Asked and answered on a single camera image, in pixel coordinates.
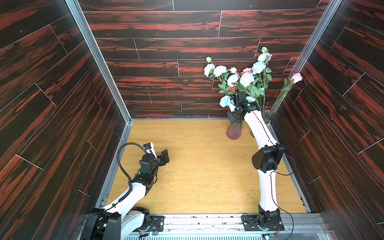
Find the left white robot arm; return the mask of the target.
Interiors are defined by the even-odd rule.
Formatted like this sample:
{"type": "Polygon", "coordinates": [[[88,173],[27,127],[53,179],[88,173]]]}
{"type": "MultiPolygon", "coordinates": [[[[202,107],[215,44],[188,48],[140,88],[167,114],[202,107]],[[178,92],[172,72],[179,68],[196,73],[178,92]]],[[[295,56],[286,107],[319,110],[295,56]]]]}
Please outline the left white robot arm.
{"type": "Polygon", "coordinates": [[[94,208],[84,220],[81,240],[123,240],[133,231],[151,226],[150,211],[137,207],[156,183],[159,167],[170,162],[168,150],[155,156],[152,150],[146,150],[140,161],[141,168],[129,181],[129,188],[115,201],[103,207],[94,208]]]}

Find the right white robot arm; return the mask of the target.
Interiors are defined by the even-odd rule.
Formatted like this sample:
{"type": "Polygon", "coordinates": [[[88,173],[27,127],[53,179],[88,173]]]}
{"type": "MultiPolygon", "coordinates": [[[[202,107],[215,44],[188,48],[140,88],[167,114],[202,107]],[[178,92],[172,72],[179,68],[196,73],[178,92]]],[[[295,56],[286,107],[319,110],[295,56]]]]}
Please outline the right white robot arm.
{"type": "Polygon", "coordinates": [[[244,92],[230,97],[230,110],[229,116],[233,120],[245,120],[249,125],[259,148],[252,156],[261,189],[257,225],[262,230],[270,230],[274,226],[281,228],[280,208],[276,200],[276,170],[285,148],[272,136],[258,104],[249,102],[244,92]]]}

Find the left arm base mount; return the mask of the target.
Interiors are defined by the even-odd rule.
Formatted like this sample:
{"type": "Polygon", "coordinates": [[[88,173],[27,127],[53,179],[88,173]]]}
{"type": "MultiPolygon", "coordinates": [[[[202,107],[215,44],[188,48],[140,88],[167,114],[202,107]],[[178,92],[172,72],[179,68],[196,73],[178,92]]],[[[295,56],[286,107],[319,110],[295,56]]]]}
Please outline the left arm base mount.
{"type": "Polygon", "coordinates": [[[152,215],[149,209],[142,207],[133,207],[133,211],[144,214],[142,225],[134,232],[162,232],[164,230],[165,216],[152,215]]]}

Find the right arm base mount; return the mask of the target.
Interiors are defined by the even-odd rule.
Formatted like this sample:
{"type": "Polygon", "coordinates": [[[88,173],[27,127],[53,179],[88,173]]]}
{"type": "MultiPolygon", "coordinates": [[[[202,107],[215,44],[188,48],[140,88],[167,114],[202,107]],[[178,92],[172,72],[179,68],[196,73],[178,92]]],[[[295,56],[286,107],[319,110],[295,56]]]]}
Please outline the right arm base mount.
{"type": "Polygon", "coordinates": [[[280,215],[280,209],[274,211],[265,211],[261,206],[258,206],[257,214],[242,214],[241,221],[245,231],[284,231],[285,227],[280,215]]]}

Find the blue purple glass vase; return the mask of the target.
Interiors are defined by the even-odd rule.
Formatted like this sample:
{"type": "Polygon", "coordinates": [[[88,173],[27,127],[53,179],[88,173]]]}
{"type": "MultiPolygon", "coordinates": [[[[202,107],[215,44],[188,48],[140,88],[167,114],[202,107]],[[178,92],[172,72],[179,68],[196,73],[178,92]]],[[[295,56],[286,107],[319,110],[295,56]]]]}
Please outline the blue purple glass vase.
{"type": "Polygon", "coordinates": [[[236,120],[231,122],[230,126],[227,129],[227,137],[230,140],[237,140],[241,137],[242,134],[243,121],[236,120]]]}

